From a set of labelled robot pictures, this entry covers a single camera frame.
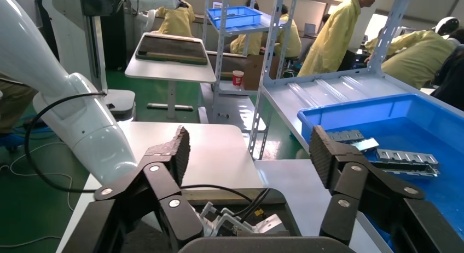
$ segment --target stool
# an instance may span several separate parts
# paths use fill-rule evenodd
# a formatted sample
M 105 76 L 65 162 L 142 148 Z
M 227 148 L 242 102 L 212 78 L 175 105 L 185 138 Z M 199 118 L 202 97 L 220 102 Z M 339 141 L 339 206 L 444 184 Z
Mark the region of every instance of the stool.
M 284 78 L 289 78 L 289 77 L 295 77 L 295 71 L 293 70 L 293 63 L 298 61 L 298 57 L 286 57 L 285 58 L 285 70 L 283 71 L 283 77 Z

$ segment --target shelf post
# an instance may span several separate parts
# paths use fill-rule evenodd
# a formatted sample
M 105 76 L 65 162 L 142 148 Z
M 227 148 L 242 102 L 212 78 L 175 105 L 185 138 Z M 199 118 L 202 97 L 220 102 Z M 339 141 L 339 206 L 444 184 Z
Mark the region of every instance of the shelf post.
M 264 54 L 264 63 L 263 63 L 263 68 L 261 70 L 261 78 L 259 80 L 258 96 L 256 98 L 256 106 L 254 109 L 253 124 L 251 128 L 251 133 L 250 133 L 250 142 L 248 144 L 248 149 L 252 157 L 253 157 L 253 152 L 255 148 L 256 138 L 258 136 L 259 117 L 260 117 L 260 113 L 262 113 L 262 109 L 264 105 L 263 101 L 261 100 L 262 88 L 264 86 L 264 80 L 270 79 L 269 72 L 270 72 L 270 68 L 272 64 L 272 55 L 274 53 L 274 46 L 277 40 L 277 34 L 280 29 L 279 21 L 280 21 L 280 16 L 282 14 L 281 12 L 282 4 L 283 4 L 283 0 L 274 0 L 268 40 L 266 42 L 266 52 Z M 261 147 L 260 158 L 261 158 L 262 153 L 264 153 L 263 146 Z

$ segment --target black cable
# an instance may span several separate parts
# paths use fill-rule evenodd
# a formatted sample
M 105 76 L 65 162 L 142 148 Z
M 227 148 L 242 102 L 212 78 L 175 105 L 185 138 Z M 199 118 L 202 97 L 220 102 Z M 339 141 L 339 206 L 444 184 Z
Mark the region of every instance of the black cable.
M 230 193 L 233 193 L 233 194 L 236 194 L 237 196 L 240 196 L 240 197 L 243 197 L 244 199 L 246 199 L 248 202 L 252 203 L 253 200 L 249 197 L 247 197 L 246 195 L 236 191 L 236 190 L 233 190 L 233 189 L 230 189 L 230 188 L 227 188 L 227 187 L 223 187 L 223 186 L 216 186 L 216 185 L 190 185 L 190 186 L 181 186 L 181 189 L 192 189 L 192 188 L 200 188 L 200 187 L 206 187 L 206 188 L 216 188 L 216 189 L 222 189 L 222 190 L 225 190 L 225 191 L 228 191 Z
M 269 194 L 269 191 L 270 189 L 269 188 L 266 188 L 264 190 L 264 193 L 263 195 L 260 197 L 260 198 L 256 198 L 255 201 L 256 203 L 254 204 L 254 206 L 251 206 L 250 209 L 248 210 L 248 212 L 246 212 L 243 217 L 241 218 L 240 220 L 240 223 L 243 223 L 245 222 L 245 220 L 251 215 L 251 213 L 255 212 L 256 209 L 258 209 L 259 205 L 261 205 L 261 203 L 264 201 L 264 199 L 266 198 L 266 196 Z
M 49 111 L 50 109 L 52 109 L 53 107 L 63 103 L 63 102 L 66 102 L 66 101 L 69 101 L 69 100 L 73 100 L 73 99 L 76 99 L 76 98 L 80 98 L 80 97 L 87 97 L 87 96 L 101 96 L 101 95 L 106 95 L 105 93 L 84 93 L 84 94 L 78 94 L 78 95 L 73 95 L 73 96 L 69 96 L 69 97 L 66 97 L 66 98 L 63 98 L 61 100 L 57 100 L 55 101 L 54 103 L 50 104 L 49 106 L 45 107 L 43 110 L 41 110 L 31 121 L 30 123 L 30 126 L 27 128 L 26 130 L 26 136 L 24 137 L 24 152 L 25 152 L 25 155 L 26 155 L 26 159 L 27 161 L 29 162 L 29 164 L 32 166 L 32 168 L 34 168 L 34 171 L 36 172 L 36 174 L 45 182 L 47 183 L 49 186 L 53 187 L 54 189 L 57 189 L 59 191 L 63 191 L 63 192 L 70 192 L 70 193 L 94 193 L 96 190 L 84 190 L 84 189 L 74 189 L 74 188 L 66 188 L 66 187 L 62 187 L 60 185 L 57 185 L 55 183 L 53 183 L 51 180 L 49 180 L 39 169 L 39 167 L 37 166 L 36 162 L 32 159 L 32 156 L 31 156 L 31 151 L 30 151 L 30 147 L 29 147 L 29 141 L 31 139 L 31 133 L 32 133 L 32 129 L 34 128 L 36 122 L 39 120 L 40 117 L 42 117 L 47 111 Z
M 11 80 L 11 79 L 0 78 L 0 82 L 4 82 L 4 83 L 12 84 L 12 85 L 17 85 L 17 86 L 22 86 L 22 87 L 28 87 L 28 88 L 30 88 L 29 86 L 27 86 L 26 84 L 24 84 L 24 83 L 22 83 L 22 82 L 16 82 L 16 81 Z

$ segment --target cable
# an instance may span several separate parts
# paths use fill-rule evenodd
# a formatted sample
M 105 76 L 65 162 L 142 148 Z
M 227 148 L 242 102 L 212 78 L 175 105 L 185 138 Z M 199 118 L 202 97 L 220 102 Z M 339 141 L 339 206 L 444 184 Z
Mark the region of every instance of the cable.
M 254 204 L 254 206 L 250 206 L 250 209 L 248 210 L 248 212 L 246 212 L 244 216 L 241 218 L 240 223 L 245 222 L 245 220 L 251 215 L 251 213 L 253 213 L 259 207 L 259 205 L 261 205 L 261 203 L 264 201 L 266 196 L 269 194 L 269 191 L 270 189 L 266 188 L 264 190 L 264 193 L 261 192 L 262 196 L 260 198 L 256 197 L 256 199 L 254 200 L 256 201 L 256 203 Z
M 87 96 L 102 96 L 102 95 L 106 95 L 105 93 L 103 92 L 100 92 L 100 93 L 84 93 L 84 94 L 78 94 L 78 95 L 73 95 L 73 96 L 69 96 L 69 97 L 65 97 L 61 100 L 57 100 L 55 101 L 54 103 L 50 104 L 49 106 L 45 107 L 43 110 L 41 110 L 31 121 L 29 127 L 27 128 L 26 130 L 26 136 L 24 137 L 24 152 L 25 152 L 25 156 L 26 156 L 26 159 L 27 161 L 29 162 L 29 164 L 31 165 L 32 168 L 34 168 L 34 171 L 37 173 L 37 175 L 45 182 L 47 183 L 49 186 L 53 187 L 54 189 L 57 189 L 59 191 L 63 191 L 63 192 L 70 192 L 70 193 L 94 193 L 96 190 L 84 190 L 84 189 L 74 189 L 74 188 L 66 188 L 66 187 L 62 187 L 60 185 L 57 185 L 55 183 L 53 183 L 51 180 L 49 180 L 39 169 L 39 167 L 37 166 L 36 162 L 32 159 L 32 156 L 31 156 L 31 151 L 29 150 L 29 140 L 31 138 L 31 132 L 32 132 L 32 128 L 34 128 L 36 122 L 39 120 L 40 117 L 42 117 L 47 111 L 49 111 L 50 109 L 52 109 L 53 107 L 63 103 L 63 102 L 66 102 L 66 101 L 69 101 L 69 100 L 73 100 L 73 99 L 77 99 L 77 98 L 80 98 L 80 97 L 87 97 Z
M 38 241 L 41 241 L 41 240 L 44 240 L 44 239 L 50 239 L 50 238 L 53 238 L 53 239 L 60 239 L 60 240 L 61 240 L 60 237 L 55 237 L 55 236 L 53 236 L 53 235 L 49 235 L 49 236 L 46 236 L 46 237 L 42 237 L 42 238 L 35 239 L 35 240 L 33 240 L 33 241 L 21 243 L 21 244 L 18 244 L 18 245 L 0 245 L 0 249 L 13 249 L 13 248 L 19 248 L 20 246 L 29 245 L 29 244 L 32 244 L 32 243 L 35 243 L 35 242 L 38 242 Z
M 216 188 L 216 189 L 222 189 L 222 190 L 225 190 L 225 191 L 228 191 L 230 193 L 233 193 L 233 194 L 236 194 L 237 196 L 240 196 L 240 197 L 243 197 L 245 200 L 247 200 L 248 202 L 253 202 L 253 200 L 249 197 L 247 197 L 246 195 L 236 191 L 236 190 L 233 190 L 233 189 L 230 189 L 230 188 L 227 188 L 227 187 L 223 187 L 223 186 L 216 186 L 216 185 L 190 185 L 190 186 L 181 186 L 181 189 L 192 189 L 192 188 L 200 188 L 200 187 L 209 187 L 209 188 Z
M 40 149 L 40 148 L 42 148 L 42 147 L 49 146 L 49 145 L 66 145 L 66 144 L 65 144 L 64 142 L 51 142 L 51 143 L 48 143 L 48 144 L 46 144 L 46 145 L 42 145 L 42 146 L 39 146 L 39 147 L 33 149 L 33 150 L 31 151 L 31 153 L 34 152 L 34 151 L 36 151 L 36 150 L 38 150 L 38 149 Z M 20 156 L 20 157 L 18 157 L 16 160 L 14 160 L 14 161 L 10 164 L 10 171 L 11 171 L 14 175 L 17 175 L 17 176 L 39 176 L 38 174 L 27 174 L 27 175 L 25 175 L 25 174 L 19 174 L 19 173 L 13 171 L 13 165 L 14 165 L 17 161 L 19 161 L 21 158 L 23 158 L 23 157 L 25 157 L 25 156 L 26 156 L 26 155 L 24 154 L 23 156 Z M 66 177 L 66 178 L 69 179 L 69 188 L 72 187 L 72 177 L 70 177 L 69 175 L 66 175 L 66 174 L 59 174 L 59 173 L 48 173 L 48 174 L 44 174 L 44 175 L 61 175 L 61 176 L 64 176 L 64 177 Z M 74 209 L 71 207 L 71 202 L 69 201 L 69 195 L 70 195 L 70 192 L 68 192 L 68 207 L 69 207 L 69 209 L 70 209 L 72 212 L 74 212 Z

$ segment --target table leg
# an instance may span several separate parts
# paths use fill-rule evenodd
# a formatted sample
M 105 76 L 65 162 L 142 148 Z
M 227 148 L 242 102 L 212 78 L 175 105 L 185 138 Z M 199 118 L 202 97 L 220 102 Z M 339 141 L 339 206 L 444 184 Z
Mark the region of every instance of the table leg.
M 167 109 L 168 119 L 174 119 L 176 117 L 176 110 L 180 111 L 193 111 L 193 106 L 190 105 L 176 105 L 176 82 L 168 82 L 168 95 L 167 104 L 161 103 L 149 103 L 147 108 L 149 109 Z

